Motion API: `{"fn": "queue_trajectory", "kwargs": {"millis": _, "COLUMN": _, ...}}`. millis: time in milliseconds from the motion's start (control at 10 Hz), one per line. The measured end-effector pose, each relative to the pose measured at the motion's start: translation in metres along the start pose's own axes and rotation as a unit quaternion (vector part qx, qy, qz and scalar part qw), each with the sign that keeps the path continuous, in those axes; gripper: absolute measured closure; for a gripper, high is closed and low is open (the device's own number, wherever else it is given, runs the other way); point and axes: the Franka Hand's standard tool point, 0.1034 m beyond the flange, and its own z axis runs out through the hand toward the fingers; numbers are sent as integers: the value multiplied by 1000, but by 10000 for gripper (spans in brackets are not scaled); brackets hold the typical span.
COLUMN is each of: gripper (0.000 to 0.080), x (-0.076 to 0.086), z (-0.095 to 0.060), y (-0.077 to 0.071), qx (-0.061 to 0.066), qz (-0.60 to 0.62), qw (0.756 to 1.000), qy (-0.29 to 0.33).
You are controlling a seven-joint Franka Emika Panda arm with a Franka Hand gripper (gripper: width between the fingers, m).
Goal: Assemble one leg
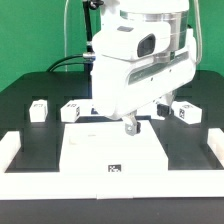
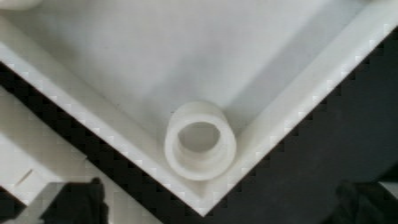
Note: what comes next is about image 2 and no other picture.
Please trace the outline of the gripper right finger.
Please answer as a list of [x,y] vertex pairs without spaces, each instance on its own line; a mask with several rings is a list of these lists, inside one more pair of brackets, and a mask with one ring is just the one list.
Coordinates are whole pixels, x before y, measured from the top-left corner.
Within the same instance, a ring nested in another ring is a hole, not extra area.
[[330,224],[398,224],[398,199],[375,183],[343,182]]

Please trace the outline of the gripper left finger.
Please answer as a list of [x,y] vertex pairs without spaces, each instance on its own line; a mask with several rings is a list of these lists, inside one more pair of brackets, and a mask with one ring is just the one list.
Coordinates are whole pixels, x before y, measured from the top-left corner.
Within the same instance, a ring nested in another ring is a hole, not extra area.
[[64,185],[39,219],[42,224],[108,224],[105,185],[99,178]]

